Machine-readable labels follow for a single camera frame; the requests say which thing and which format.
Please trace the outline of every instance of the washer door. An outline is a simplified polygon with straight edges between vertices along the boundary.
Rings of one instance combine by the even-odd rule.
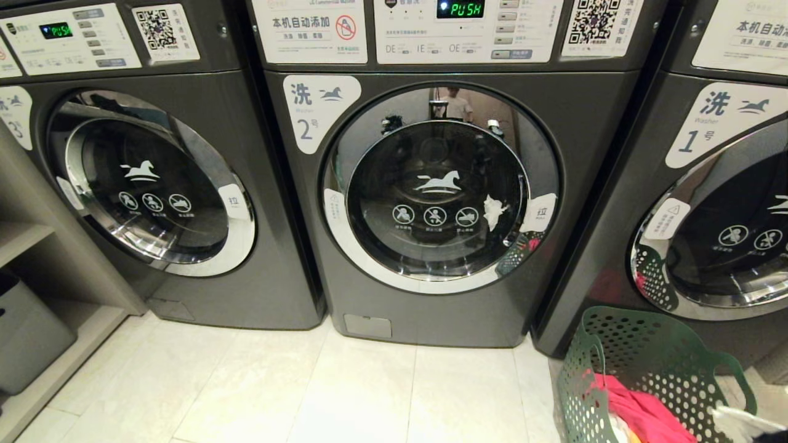
[[[445,294],[503,277],[538,248],[556,207],[558,169],[542,131],[502,99],[457,89],[369,106],[325,165],[336,242],[398,289]]]
[[[643,221],[636,286],[687,318],[788,307],[788,121],[735,140],[690,170]]]
[[[80,91],[50,122],[50,164],[102,234],[166,272],[223,274],[252,249],[243,185],[222,156],[171,114],[114,91]]]

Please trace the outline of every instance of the green plastic basket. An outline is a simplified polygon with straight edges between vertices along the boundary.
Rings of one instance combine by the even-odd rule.
[[[628,389],[651,393],[698,441],[729,442],[711,410],[728,405],[715,370],[727,367],[756,414],[742,365],[711,352],[688,326],[666,315],[591,307],[583,314],[558,380],[563,421],[570,443],[616,443],[608,418],[608,395],[592,388],[594,373],[615,375]]]

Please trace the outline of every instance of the warning icon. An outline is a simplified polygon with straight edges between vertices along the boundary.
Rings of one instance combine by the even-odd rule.
[[[342,40],[350,40],[355,37],[355,21],[348,15],[340,16],[336,19],[336,33]]]

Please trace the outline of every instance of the front-loading washer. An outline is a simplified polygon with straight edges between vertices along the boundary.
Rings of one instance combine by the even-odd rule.
[[[249,5],[337,330],[520,343],[664,2]]]
[[[769,0],[680,11],[537,348],[561,356],[597,304],[674,315],[745,367],[785,340],[787,17]]]
[[[0,117],[158,316],[308,329],[325,301],[238,6],[6,7]]]

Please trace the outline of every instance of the wooden shelf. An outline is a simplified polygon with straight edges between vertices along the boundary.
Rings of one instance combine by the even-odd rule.
[[[0,241],[0,251],[5,251],[4,247]],[[127,316],[119,307],[70,300],[44,301],[61,320],[77,331],[77,339],[21,394],[0,396],[0,443],[12,443],[19,437],[82,363],[90,358]]]
[[[0,267],[54,232],[49,226],[0,221]]]

